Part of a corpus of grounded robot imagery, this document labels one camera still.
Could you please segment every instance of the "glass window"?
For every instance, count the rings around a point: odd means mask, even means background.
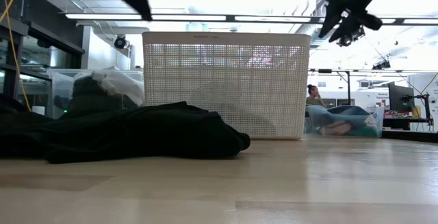
[[[0,93],[3,93],[5,83],[5,71],[0,70]]]
[[[0,38],[0,64],[6,64],[8,56],[8,41]]]
[[[31,36],[23,39],[23,54],[21,66],[39,73],[45,73],[48,68],[74,68],[74,55],[62,51],[49,43]]]
[[[27,75],[20,75],[21,84],[24,86],[27,100],[30,108],[39,114],[48,115],[49,97],[50,97],[50,82]],[[18,101],[26,105],[23,89],[18,87]]]

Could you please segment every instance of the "computer monitor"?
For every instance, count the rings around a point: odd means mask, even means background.
[[[389,109],[398,112],[410,112],[414,104],[413,88],[397,86],[392,82],[389,88]]]

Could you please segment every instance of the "blue fabric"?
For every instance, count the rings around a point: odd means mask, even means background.
[[[366,126],[365,120],[371,115],[360,107],[350,105],[330,109],[320,105],[308,105],[306,111],[309,113],[313,127],[324,127],[336,121],[344,121],[351,124],[352,129],[358,129]]]

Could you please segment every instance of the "clear plastic bin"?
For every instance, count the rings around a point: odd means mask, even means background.
[[[144,104],[142,71],[51,69],[51,117],[80,110],[117,110]]]
[[[319,105],[308,105],[305,133],[323,136],[381,137],[384,107],[370,114],[357,106],[339,106],[325,109]]]

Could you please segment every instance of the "security camera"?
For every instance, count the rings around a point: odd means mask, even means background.
[[[126,35],[118,35],[117,39],[114,41],[114,46],[117,49],[126,49],[129,47],[129,41],[126,40]]]

